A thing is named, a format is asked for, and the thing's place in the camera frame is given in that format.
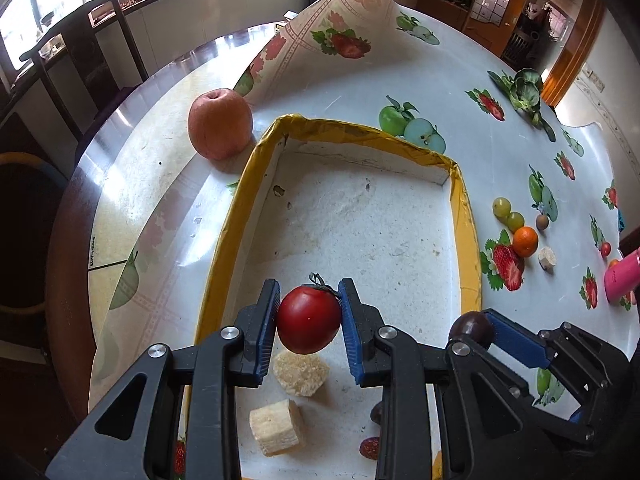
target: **black line on table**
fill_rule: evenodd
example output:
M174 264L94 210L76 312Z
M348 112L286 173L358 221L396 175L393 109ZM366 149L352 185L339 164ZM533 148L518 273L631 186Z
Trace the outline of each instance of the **black line on table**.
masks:
M89 269L89 271L98 270L98 269L105 269L107 267L113 267L114 265L126 264L126 263L127 263L126 260L122 260L121 262L113 262L112 264L101 265L99 267L92 267L91 269Z

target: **pink cylindrical object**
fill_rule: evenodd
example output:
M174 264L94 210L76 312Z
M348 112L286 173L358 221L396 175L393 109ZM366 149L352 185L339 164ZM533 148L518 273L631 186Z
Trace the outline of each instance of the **pink cylindrical object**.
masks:
M613 303L640 285L640 252L636 249L604 273L604 291Z

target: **orange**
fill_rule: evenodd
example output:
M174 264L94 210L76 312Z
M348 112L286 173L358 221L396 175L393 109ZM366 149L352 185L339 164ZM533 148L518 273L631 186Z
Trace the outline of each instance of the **orange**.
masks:
M538 234L531 227L521 227L513 234L511 247L522 258L529 258L538 248Z

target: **silver bolt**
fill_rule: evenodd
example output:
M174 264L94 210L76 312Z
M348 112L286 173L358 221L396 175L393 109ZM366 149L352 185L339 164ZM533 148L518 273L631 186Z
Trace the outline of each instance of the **silver bolt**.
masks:
M240 331L235 326L225 326L220 331L222 339L235 339L240 335Z
M460 341L453 343L451 346L451 351L455 355L459 355L460 357L464 357L465 355L469 355L471 352L471 348L468 345L461 343Z
M160 343L151 345L146 353L149 354L149 357L162 357L164 354L166 354L166 346Z
M398 330L392 326L382 326L380 330L378 330L378 335L382 339L393 339L398 335Z

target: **wooden chair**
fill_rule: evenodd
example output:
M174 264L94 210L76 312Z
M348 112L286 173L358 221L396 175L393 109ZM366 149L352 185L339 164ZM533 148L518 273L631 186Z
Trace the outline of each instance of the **wooden chair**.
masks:
M95 37L95 29L89 19L89 13L101 5L111 2L116 18L120 23L120 28L127 42L133 61L136 63L138 72L142 81L148 79L148 74L140 52L133 39L133 35L129 28L129 24L124 17L122 8L118 0L91 0L81 7L78 7L68 16L57 22L51 27L41 38L40 41L27 52L20 56L20 61L31 59L37 70L44 88L51 97L53 104L64 119L71 133L78 140L78 148L76 149L76 163L89 145L89 142L95 137L100 127L104 124L111 114L116 111L118 106L133 92L135 87L119 88L113 74L107 65L104 54L100 49L100 45ZM98 113L94 117L93 123L87 131L82 133L78 124L74 121L65 104L60 98L60 94L56 91L49 74L44 65L44 60L40 57L40 50L47 41L61 34L65 41L66 50L71 58L72 63L78 70L80 79L84 83L89 95L98 108Z

